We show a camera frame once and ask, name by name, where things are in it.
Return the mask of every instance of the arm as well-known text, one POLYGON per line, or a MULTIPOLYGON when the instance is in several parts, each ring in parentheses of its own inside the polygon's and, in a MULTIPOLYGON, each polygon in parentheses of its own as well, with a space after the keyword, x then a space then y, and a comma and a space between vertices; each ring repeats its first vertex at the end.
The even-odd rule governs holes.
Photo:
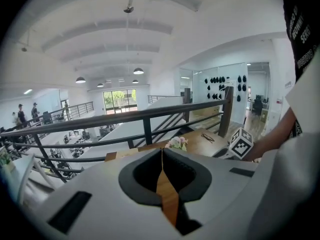
POLYGON ((289 108, 277 126, 262 139, 254 143, 253 148, 244 160, 253 161, 254 159, 261 158, 263 154, 269 150, 280 148, 280 146, 288 139, 295 121, 295 114, 292 109, 289 108))

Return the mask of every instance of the white cube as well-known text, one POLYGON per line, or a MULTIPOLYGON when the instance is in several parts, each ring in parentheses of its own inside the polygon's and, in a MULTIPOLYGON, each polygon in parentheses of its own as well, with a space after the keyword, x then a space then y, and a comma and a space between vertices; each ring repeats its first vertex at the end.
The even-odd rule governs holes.
POLYGON ((239 128, 232 135, 229 151, 237 158, 242 160, 249 153, 253 146, 253 136, 243 128, 239 128))

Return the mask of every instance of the black slot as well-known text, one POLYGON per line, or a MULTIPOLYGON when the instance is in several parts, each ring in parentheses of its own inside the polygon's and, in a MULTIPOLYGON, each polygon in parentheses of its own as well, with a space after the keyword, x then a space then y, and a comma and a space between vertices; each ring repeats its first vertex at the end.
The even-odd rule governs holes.
POLYGON ((234 173, 234 174, 247 176, 250 178, 255 174, 255 172, 253 170, 240 169, 240 168, 236 168, 236 167, 233 167, 229 172, 234 173))
POLYGON ((92 194, 90 193, 78 191, 57 214, 48 221, 48 224, 66 234, 91 197, 92 194))

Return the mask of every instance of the glass wall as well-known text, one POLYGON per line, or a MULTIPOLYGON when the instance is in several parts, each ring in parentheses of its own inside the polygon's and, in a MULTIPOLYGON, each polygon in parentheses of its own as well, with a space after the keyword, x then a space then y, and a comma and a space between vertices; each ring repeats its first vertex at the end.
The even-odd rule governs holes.
POLYGON ((107 115, 138 110, 135 89, 106 91, 103 99, 107 115))

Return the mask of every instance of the wooden table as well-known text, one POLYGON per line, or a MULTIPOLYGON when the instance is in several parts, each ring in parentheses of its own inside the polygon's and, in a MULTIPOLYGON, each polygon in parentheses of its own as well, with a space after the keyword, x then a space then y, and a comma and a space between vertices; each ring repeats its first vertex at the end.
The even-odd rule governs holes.
MULTIPOLYGON (((212 157, 213 154, 220 151, 227 146, 228 142, 222 137, 214 134, 206 129, 200 128, 195 131, 188 132, 181 135, 186 140, 188 144, 186 146, 187 152, 194 155, 202 155, 207 157, 212 157)), ((137 150, 139 152, 146 151, 150 149, 163 149, 169 140, 153 143, 151 145, 139 147, 137 150)), ((117 152, 107 153, 105 157, 105 162, 116 159, 117 152)), ((173 226, 176 225, 179 196, 169 179, 167 178, 164 170, 161 171, 158 182, 156 193, 162 197, 162 211, 167 217, 167 219, 172 223, 173 226)))

